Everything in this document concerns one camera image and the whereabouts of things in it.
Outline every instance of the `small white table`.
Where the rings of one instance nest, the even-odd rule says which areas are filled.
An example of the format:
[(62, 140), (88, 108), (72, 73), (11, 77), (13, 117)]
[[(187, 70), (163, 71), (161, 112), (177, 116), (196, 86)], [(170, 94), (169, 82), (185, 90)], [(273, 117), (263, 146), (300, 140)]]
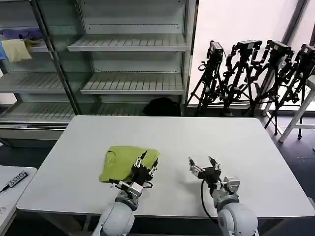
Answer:
[[(221, 163), (222, 176), (241, 180), (241, 203), (258, 218), (314, 216), (300, 184), (255, 118), (165, 118), (76, 116), (57, 141), (17, 208), (56, 214), (100, 215), (118, 189), (98, 181), (106, 152), (114, 145), (154, 148), (160, 152), (153, 188), (145, 189), (136, 215), (205, 218), (200, 183), (189, 171), (188, 157), (209, 166)], [(205, 188), (205, 204), (216, 216)], [(43, 216), (66, 232), (61, 221)]]
[(13, 188), (0, 193), (0, 212), (2, 212), (0, 213), (0, 236), (5, 234), (14, 220), (16, 203), (37, 171), (36, 168), (31, 167), (0, 166), (0, 190), (21, 171), (26, 171), (29, 176)]

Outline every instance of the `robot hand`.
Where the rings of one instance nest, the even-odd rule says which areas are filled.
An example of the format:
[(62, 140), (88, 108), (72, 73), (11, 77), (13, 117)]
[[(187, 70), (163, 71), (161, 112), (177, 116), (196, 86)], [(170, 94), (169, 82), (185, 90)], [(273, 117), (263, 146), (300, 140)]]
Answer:
[(209, 157), (212, 167), (200, 168), (189, 158), (190, 171), (206, 181), (218, 212), (218, 223), (224, 236), (259, 236), (258, 220), (254, 212), (239, 203), (238, 178), (220, 179), (221, 169), (215, 159)]
[(137, 158), (131, 168), (133, 177), (131, 183), (121, 180), (109, 179), (113, 186), (121, 189), (115, 199), (114, 204), (108, 205), (102, 213), (99, 223), (94, 230), (93, 236), (125, 236), (134, 222), (133, 211), (138, 208), (138, 199), (142, 194), (144, 183), (149, 183), (157, 170), (158, 160), (155, 161), (151, 169), (141, 164), (147, 152)]

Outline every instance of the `white wall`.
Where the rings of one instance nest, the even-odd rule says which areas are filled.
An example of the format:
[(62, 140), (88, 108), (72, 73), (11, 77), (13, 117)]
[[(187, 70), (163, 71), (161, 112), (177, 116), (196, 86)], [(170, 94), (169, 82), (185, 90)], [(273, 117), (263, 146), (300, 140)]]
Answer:
[[(282, 40), (297, 1), (200, 0), (189, 92), (195, 88), (202, 75), (202, 72), (198, 71), (198, 66), (202, 60), (206, 60), (210, 40), (218, 41), (227, 55), (231, 52), (233, 44), (239, 41), (262, 40), (262, 49), (257, 56), (257, 59), (260, 59), (268, 39)], [(220, 70), (221, 77), (225, 71), (224, 59)], [(197, 102), (197, 99), (193, 99), (191, 104)]]

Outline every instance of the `dark floor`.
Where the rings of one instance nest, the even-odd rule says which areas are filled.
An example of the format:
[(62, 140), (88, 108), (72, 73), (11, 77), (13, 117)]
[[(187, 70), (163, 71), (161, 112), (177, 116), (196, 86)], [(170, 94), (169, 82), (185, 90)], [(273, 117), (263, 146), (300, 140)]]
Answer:
[[(279, 126), (284, 130), (290, 120), (290, 117), (279, 118)], [(305, 118), (303, 123), (315, 123), (315, 118)], [(315, 151), (313, 151), (313, 147), (315, 147), (315, 130), (303, 130), (301, 140), (297, 140), (298, 130), (293, 130), (284, 144), (277, 142), (277, 137), (273, 135), (274, 127), (272, 124), (267, 128), (267, 131), (307, 196), (315, 199)], [(9, 148), (1, 146), (0, 165), (39, 168), (49, 151), (50, 148)], [(288, 223), (278, 227), (270, 235), (314, 235), (314, 225), (314, 217), (290, 220)], [(166, 222), (165, 219), (138, 218), (134, 224), (133, 232), (143, 234), (207, 235), (208, 229), (213, 229), (213, 227), (207, 220), (173, 219)], [(32, 236), (63, 235), (61, 231), (42, 220), (36, 214), (19, 212), (6, 235), (17, 236), (21, 234)]]

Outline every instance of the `folded towel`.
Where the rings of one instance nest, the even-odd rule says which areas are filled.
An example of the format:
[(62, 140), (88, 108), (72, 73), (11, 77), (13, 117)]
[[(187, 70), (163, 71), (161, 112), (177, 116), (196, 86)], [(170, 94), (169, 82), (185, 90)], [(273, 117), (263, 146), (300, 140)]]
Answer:
[(0, 41), (0, 60), (8, 60), (8, 57), (5, 54), (5, 51), (2, 47), (2, 42)]
[(7, 39), (29, 39), (39, 40), (43, 38), (43, 35), (39, 28), (28, 28), (28, 29), (3, 29), (0, 30)]
[(21, 39), (10, 39), (2, 41), (2, 47), (10, 62), (32, 59), (26, 45)]
[(105, 158), (104, 171), (99, 176), (99, 181), (105, 182), (110, 178), (116, 180), (131, 180), (131, 167), (135, 163), (136, 159), (141, 156), (145, 151), (148, 151), (142, 160), (142, 165), (148, 169), (152, 168), (152, 165), (159, 156), (159, 152), (154, 149), (143, 149), (140, 147), (132, 146), (112, 146), (107, 151)]

